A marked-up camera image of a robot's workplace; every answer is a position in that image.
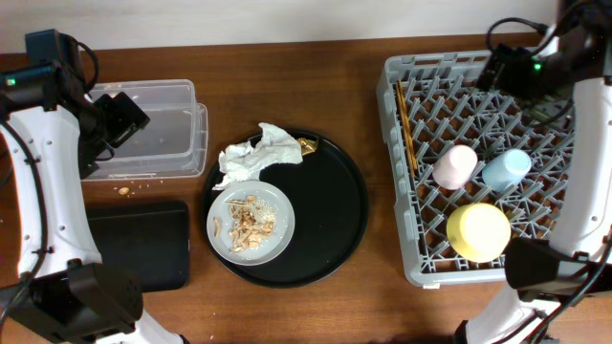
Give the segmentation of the light blue cup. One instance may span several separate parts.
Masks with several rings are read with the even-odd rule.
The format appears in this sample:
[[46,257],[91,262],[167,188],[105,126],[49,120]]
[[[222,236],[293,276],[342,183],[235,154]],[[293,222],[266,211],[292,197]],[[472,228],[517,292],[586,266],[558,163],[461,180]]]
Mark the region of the light blue cup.
[[482,170],[485,185],[502,192],[519,184],[532,168],[530,156],[520,149],[510,149],[490,161]]

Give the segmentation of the wooden chopstick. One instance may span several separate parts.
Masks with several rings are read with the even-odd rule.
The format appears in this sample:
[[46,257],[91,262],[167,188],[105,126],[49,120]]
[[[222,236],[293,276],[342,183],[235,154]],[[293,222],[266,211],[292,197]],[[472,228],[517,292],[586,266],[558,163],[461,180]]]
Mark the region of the wooden chopstick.
[[407,112],[406,112],[406,103],[404,99],[402,82],[399,79],[396,82],[396,95],[397,95],[397,100],[398,100],[398,111],[400,112],[400,118],[402,121],[402,127],[403,127],[403,133],[404,133],[408,170],[410,172],[410,175],[412,177],[415,177],[415,161],[414,161],[414,156],[413,156],[413,148],[411,146],[412,138],[410,136],[409,120],[408,120]]
[[[409,129],[410,129],[410,136],[411,136],[410,120],[409,120]],[[413,148],[413,156],[414,156],[414,161],[415,161],[415,176],[416,176],[417,171],[418,171],[418,164],[417,164],[417,161],[416,161],[416,156],[415,156],[415,151],[414,151],[414,146],[413,146],[413,140],[412,140],[411,146]]]

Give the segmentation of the pink cup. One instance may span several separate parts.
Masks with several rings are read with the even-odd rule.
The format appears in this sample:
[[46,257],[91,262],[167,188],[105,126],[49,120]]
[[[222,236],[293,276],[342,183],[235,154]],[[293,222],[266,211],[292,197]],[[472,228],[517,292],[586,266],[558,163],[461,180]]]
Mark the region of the pink cup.
[[445,189],[458,189],[470,180],[477,163],[478,158],[472,148],[455,145],[434,163],[433,180]]

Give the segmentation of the white napkin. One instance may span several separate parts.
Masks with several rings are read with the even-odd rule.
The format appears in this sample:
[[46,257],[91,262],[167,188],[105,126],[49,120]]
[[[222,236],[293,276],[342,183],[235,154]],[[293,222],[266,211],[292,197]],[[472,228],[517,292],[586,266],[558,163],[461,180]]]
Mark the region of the white napkin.
[[229,186],[258,181],[262,170],[273,164],[300,164],[303,162],[301,146],[284,129],[260,122],[262,137],[256,145],[249,140],[229,145],[219,154],[219,171],[222,181],[213,190],[225,190]]

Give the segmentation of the yellow bowl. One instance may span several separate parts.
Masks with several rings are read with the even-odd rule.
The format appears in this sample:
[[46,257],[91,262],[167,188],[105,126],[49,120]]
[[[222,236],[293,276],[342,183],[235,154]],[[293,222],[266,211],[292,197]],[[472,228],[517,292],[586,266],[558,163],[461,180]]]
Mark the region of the yellow bowl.
[[447,220],[451,247],[474,263],[487,263],[499,257],[511,238],[508,217],[496,206],[467,204],[455,209]]

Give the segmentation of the food scraps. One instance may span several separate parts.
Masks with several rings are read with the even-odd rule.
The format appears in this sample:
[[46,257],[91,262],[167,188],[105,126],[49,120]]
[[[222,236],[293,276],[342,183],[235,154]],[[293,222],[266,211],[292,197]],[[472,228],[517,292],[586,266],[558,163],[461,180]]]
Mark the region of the food scraps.
[[214,215],[212,236],[227,237],[232,253],[259,249],[274,233],[276,211],[260,197],[248,195],[243,199],[228,199],[222,209],[229,214],[229,224],[226,225],[220,215]]

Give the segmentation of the grey plate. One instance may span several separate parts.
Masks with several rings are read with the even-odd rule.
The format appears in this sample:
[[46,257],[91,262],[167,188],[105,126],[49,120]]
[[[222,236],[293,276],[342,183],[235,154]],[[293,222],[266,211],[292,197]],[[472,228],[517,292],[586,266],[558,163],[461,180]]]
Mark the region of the grey plate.
[[289,246],[295,233],[295,212],[277,187],[257,181],[238,183],[212,202],[205,233],[213,250],[226,261],[260,266]]

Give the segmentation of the gold foil wrapper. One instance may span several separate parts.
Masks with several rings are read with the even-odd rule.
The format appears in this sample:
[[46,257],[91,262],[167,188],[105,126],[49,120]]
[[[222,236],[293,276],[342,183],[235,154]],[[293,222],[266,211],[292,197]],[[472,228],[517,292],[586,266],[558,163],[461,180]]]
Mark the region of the gold foil wrapper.
[[299,138],[297,142],[300,145],[301,155],[306,156],[312,153],[315,153],[318,149],[318,140],[309,140],[306,138]]

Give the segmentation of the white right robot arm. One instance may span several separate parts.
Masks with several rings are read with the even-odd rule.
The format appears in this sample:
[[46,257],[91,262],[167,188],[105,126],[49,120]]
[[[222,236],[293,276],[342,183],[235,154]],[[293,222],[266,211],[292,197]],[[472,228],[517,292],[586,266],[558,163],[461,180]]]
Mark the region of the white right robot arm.
[[562,1],[532,51],[503,44],[476,86],[527,109],[567,92],[575,134],[563,206],[546,240],[514,238],[506,284],[455,343],[541,343],[551,323],[585,298],[611,294],[611,4]]

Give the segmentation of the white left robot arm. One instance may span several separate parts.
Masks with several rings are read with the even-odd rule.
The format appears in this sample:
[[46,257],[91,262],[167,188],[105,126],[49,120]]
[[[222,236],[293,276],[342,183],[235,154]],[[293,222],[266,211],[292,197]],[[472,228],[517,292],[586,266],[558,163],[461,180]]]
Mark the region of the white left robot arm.
[[19,206],[19,281],[1,316],[52,343],[180,343],[143,307],[128,273],[105,266],[81,182],[148,124],[126,94],[91,99],[85,44],[55,30],[25,37],[29,65],[1,75],[1,132]]

